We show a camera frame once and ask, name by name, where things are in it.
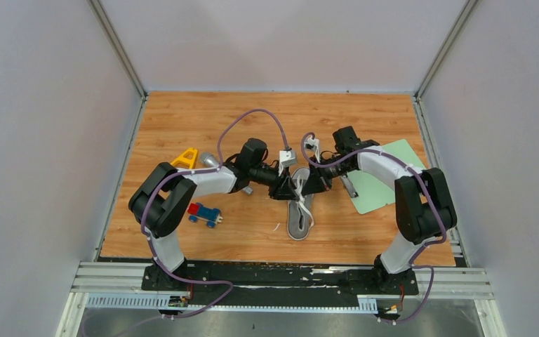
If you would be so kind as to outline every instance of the wooden tabletop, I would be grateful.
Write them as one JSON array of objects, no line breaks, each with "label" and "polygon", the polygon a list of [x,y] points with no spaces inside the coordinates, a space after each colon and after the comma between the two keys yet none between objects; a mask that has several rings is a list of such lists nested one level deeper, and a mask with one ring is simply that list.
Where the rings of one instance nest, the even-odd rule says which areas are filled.
[{"label": "wooden tabletop", "polygon": [[[243,112],[262,107],[275,113],[288,142],[297,151],[300,139],[314,131],[323,150],[334,150],[332,133],[352,125],[362,140],[387,144],[406,139],[427,164],[422,138],[408,95],[324,93],[185,93],[156,92],[149,96],[109,229],[102,256],[150,257],[128,200],[154,167],[171,162],[188,147],[216,154],[218,136]],[[249,138],[259,138],[269,148],[268,162],[284,146],[273,119],[254,113],[238,123],[224,138],[225,158],[240,151]],[[338,179],[333,189],[314,197],[315,226],[303,241],[286,231],[287,205],[268,197],[267,187],[251,183],[247,196],[217,194],[198,198],[204,206],[218,208],[224,220],[214,229],[183,218],[178,227],[180,246],[188,259],[247,260],[297,263],[372,264],[397,233],[395,207],[389,205],[360,215]],[[417,259],[419,264],[455,265],[449,243],[433,246]]]}]

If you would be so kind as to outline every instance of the light green board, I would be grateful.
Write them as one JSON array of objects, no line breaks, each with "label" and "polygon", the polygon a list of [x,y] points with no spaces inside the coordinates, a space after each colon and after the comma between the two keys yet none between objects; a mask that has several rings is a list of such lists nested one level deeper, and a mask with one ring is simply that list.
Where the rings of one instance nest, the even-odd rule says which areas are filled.
[{"label": "light green board", "polygon": [[[414,164],[414,166],[422,169],[425,168],[405,139],[383,145],[383,149],[407,164]],[[351,200],[360,214],[365,214],[396,202],[394,191],[372,175],[361,171],[353,171],[348,173],[348,178],[359,193],[358,197]]]}]

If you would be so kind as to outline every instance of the white panel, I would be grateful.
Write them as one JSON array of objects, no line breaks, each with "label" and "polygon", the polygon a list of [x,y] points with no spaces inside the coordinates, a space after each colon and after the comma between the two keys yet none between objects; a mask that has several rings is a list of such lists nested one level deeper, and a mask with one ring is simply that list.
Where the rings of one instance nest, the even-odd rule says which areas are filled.
[{"label": "white panel", "polygon": [[414,91],[465,0],[104,0],[148,90]]},{"label": "white panel", "polygon": [[138,105],[86,1],[0,0],[0,336],[55,333]]},{"label": "white panel", "polygon": [[425,96],[467,255],[539,336],[539,1],[481,1]]}]

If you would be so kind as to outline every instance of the yellow plastic object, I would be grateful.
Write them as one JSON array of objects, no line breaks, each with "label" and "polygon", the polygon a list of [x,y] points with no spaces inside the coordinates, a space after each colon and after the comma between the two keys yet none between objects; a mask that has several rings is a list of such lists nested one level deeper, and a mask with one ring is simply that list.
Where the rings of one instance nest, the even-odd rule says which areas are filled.
[{"label": "yellow plastic object", "polygon": [[189,169],[195,168],[195,161],[197,160],[197,149],[190,147],[186,149],[180,156],[178,156],[171,163],[172,166],[177,167],[178,164],[186,165]]}]

